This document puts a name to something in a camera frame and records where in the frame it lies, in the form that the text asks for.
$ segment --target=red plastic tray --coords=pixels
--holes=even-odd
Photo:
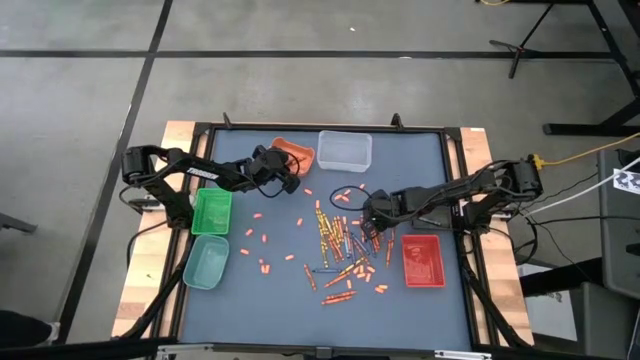
[[[440,239],[436,235],[402,236],[404,280],[407,287],[444,287]]]

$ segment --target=sticker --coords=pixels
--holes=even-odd
[[[615,176],[613,177],[613,187],[640,195],[640,174],[631,171],[620,171],[613,169]]]

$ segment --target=gray floor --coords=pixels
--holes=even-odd
[[[639,63],[617,2],[598,5]],[[146,49],[161,7],[160,0],[0,0],[0,49]],[[491,51],[489,39],[517,43],[543,10],[471,0],[175,0],[160,47]],[[586,8],[557,6],[547,20],[530,46],[605,49]],[[0,59],[0,209],[40,226],[33,236],[0,232],[0,308],[58,317],[141,65]],[[596,123],[632,99],[610,62],[529,61],[514,80],[508,69],[506,61],[479,60],[157,60],[130,143],[159,143],[167,120],[220,120],[223,111],[234,121],[355,124],[386,124],[399,112],[407,125],[484,127],[496,159],[537,152],[554,160],[611,139],[547,137],[541,124]],[[542,176],[551,193],[593,172],[590,157]],[[597,206],[590,194],[537,219],[596,214]],[[138,220],[112,201],[71,341],[108,338]],[[510,229],[518,243],[531,236],[519,221]],[[599,255],[597,223],[550,229],[573,260]],[[544,233],[536,258],[567,262]]]

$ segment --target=orange tray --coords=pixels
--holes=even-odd
[[[316,155],[316,152],[313,150],[313,148],[308,148],[300,146],[298,144],[294,144],[292,142],[288,142],[281,137],[273,139],[273,142],[271,142],[271,146],[289,152],[298,159],[298,161],[300,162],[300,171],[298,171],[298,163],[291,157],[291,155],[289,155],[289,161],[287,161],[287,166],[289,166],[289,169],[291,169],[291,172],[293,172],[294,174],[296,173],[296,171],[298,171],[298,176],[302,177],[307,175],[309,173],[309,170],[311,170],[311,165],[313,165],[313,158]]]

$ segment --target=tripod stand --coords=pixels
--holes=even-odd
[[[533,26],[531,31],[529,31],[529,33],[524,38],[522,43],[520,43],[520,46],[507,44],[505,42],[497,41],[497,40],[489,40],[489,44],[496,45],[496,46],[504,46],[509,51],[515,53],[515,55],[513,56],[513,61],[511,63],[511,70],[509,70],[509,79],[513,79],[513,77],[516,75],[516,70],[518,69],[518,64],[520,63],[520,58],[522,56],[529,55],[528,57],[536,57],[536,54],[540,54],[539,51],[525,48],[525,45],[527,44],[527,42],[529,41],[533,33],[536,32],[536,30],[538,29],[538,26],[540,26],[540,23],[542,23],[542,20],[544,20],[544,18],[547,16],[549,11],[551,11],[552,7],[553,7],[553,4],[549,4],[549,6],[547,6],[547,9],[544,11],[544,13],[542,13],[542,16],[540,16],[538,21],[536,21],[536,24]]]

